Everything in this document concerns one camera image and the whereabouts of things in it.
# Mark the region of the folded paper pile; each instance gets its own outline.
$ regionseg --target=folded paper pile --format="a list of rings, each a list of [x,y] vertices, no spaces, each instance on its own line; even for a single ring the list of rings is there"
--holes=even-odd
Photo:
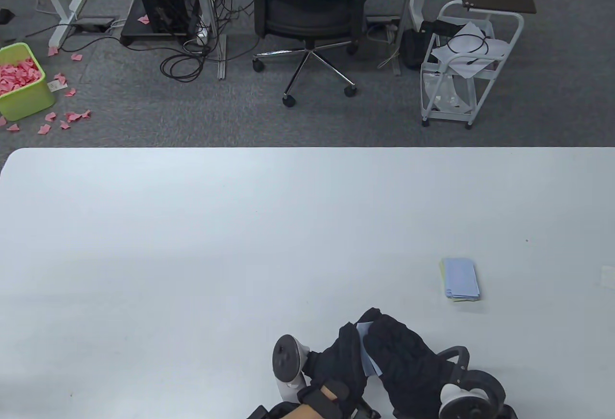
[[[26,59],[17,65],[0,65],[0,96],[27,86],[42,78],[33,59]]]
[[[446,297],[455,301],[479,300],[479,282],[474,262],[470,259],[442,259],[440,272],[444,279]]]

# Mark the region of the blue paper stack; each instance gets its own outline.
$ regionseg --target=blue paper stack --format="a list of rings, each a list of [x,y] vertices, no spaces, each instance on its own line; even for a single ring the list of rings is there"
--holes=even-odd
[[[442,259],[446,297],[454,300],[480,299],[474,262],[470,259]]]

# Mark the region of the chair wheel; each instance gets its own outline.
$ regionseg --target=chair wheel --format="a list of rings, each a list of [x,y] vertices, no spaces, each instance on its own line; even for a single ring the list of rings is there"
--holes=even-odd
[[[290,108],[293,107],[297,101],[293,96],[286,96],[285,98],[282,98],[282,103]]]
[[[357,94],[356,86],[347,86],[344,88],[344,94],[347,98],[353,98]]]
[[[346,53],[349,56],[353,56],[358,51],[358,44],[348,44],[346,46]]]
[[[259,59],[253,59],[252,69],[257,73],[260,73],[265,69],[265,64],[262,63]]]

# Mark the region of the black cable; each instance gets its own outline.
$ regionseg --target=black cable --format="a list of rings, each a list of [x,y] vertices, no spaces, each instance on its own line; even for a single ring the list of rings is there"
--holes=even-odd
[[[468,52],[463,52],[463,54],[472,54],[476,52],[477,50],[479,50],[480,48],[482,48],[483,46],[487,46],[487,50],[485,51],[485,54],[483,55],[486,56],[489,53],[489,44],[487,44],[487,41],[486,41],[487,37],[479,37],[479,35],[475,35],[474,33],[461,33],[460,35],[455,35],[454,37],[452,37],[446,42],[446,47],[448,47],[453,54],[461,54],[460,52],[457,52],[456,50],[454,50],[449,44],[456,37],[478,37],[478,39],[481,40],[481,44],[479,45],[478,48],[473,49],[473,50],[468,50]],[[472,65],[477,60],[478,59],[474,59],[472,61],[466,62],[466,65]]]
[[[220,35],[222,34],[222,32],[224,31],[224,29],[226,28],[226,26],[229,24],[230,21],[237,19],[237,17],[239,17],[239,13],[241,12],[246,13],[246,15],[248,16],[251,15],[251,13],[248,13],[248,8],[252,6],[252,4],[254,3],[254,0],[252,0],[252,2],[248,4],[247,6],[245,6],[244,8],[239,7],[236,10],[233,9],[233,0],[229,0],[230,4],[228,7],[226,6],[227,0],[218,0],[218,2],[219,2],[218,6],[215,5],[214,7],[215,13],[213,14],[215,18],[213,23],[216,24],[216,28],[217,28],[216,30],[217,36],[212,37],[212,39],[215,39],[215,43],[213,47],[204,46],[202,50],[200,51],[198,50],[192,51],[186,47],[187,42],[183,42],[183,40],[180,39],[180,37],[176,36],[175,33],[173,33],[173,31],[168,26],[164,27],[165,30],[169,33],[169,35],[174,37],[176,41],[178,41],[178,43],[182,45],[183,51],[175,49],[175,48],[168,48],[168,47],[144,48],[144,49],[135,49],[130,46],[124,46],[124,45],[123,47],[125,47],[128,50],[134,50],[135,52],[145,52],[148,50],[171,50],[172,52],[175,52],[175,54],[172,54],[171,56],[161,61],[160,72],[165,77],[174,79],[175,81],[179,81],[180,83],[190,83],[200,76],[200,74],[203,71],[205,62],[219,63],[217,59],[209,59],[208,56],[212,52],[214,52],[216,48],[218,47]],[[177,13],[180,13],[180,11],[178,11],[176,8],[173,7],[172,9],[176,11]],[[42,30],[39,30],[37,32],[29,33],[25,37],[32,37],[32,36],[38,35],[39,33],[46,32],[48,30],[51,30],[52,28],[56,28],[57,26],[75,26],[75,24],[55,24],[52,26],[48,26],[47,28],[43,28]],[[102,39],[114,39],[115,41],[121,44],[121,41],[117,37],[103,36],[103,37],[98,37],[96,39],[93,39],[89,43],[86,43],[77,49],[66,49],[64,48],[64,43],[62,43],[62,45],[59,46],[59,50],[63,50],[64,52],[68,52],[68,53],[79,52],[80,50],[83,50],[87,48],[88,46],[91,46],[92,44],[101,41]],[[237,54],[236,56],[227,58],[226,61],[228,62],[228,61],[233,61],[235,59],[239,59],[239,57],[242,57],[248,54],[249,52],[252,52],[258,46],[259,42],[260,42],[260,38],[257,38],[256,43],[251,48],[249,48],[248,50],[245,50],[244,52],[241,52],[240,54]],[[187,74],[177,74],[175,69],[178,68],[180,65],[182,65],[185,62],[196,62],[196,66],[194,70],[191,72],[188,72]]]

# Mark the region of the chair base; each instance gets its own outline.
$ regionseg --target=chair base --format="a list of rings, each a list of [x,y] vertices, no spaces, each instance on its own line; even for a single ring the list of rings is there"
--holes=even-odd
[[[304,48],[296,48],[296,49],[284,49],[284,50],[273,50],[271,52],[262,52],[261,54],[255,54],[252,56],[252,68],[255,72],[262,72],[264,70],[264,63],[260,59],[267,59],[269,57],[279,57],[279,56],[292,56],[295,54],[303,54],[301,58],[301,62],[299,66],[295,70],[292,78],[290,78],[290,82],[288,86],[284,90],[282,96],[282,102],[287,107],[292,107],[295,105],[296,101],[293,96],[290,95],[290,90],[293,89],[295,81],[299,76],[299,73],[303,69],[303,66],[306,64],[310,57],[315,57],[318,59],[323,65],[328,67],[330,70],[335,72],[338,76],[340,76],[345,82],[348,83],[347,87],[344,89],[344,94],[348,97],[354,97],[357,94],[357,86],[353,83],[345,74],[340,72],[330,61],[328,61],[321,54],[321,50],[331,49],[331,48],[340,48],[343,46],[348,46],[347,51],[349,54],[354,54],[357,51],[357,46],[352,41],[341,41],[340,43],[331,43],[324,44],[323,46],[314,46],[314,43],[307,43]]]

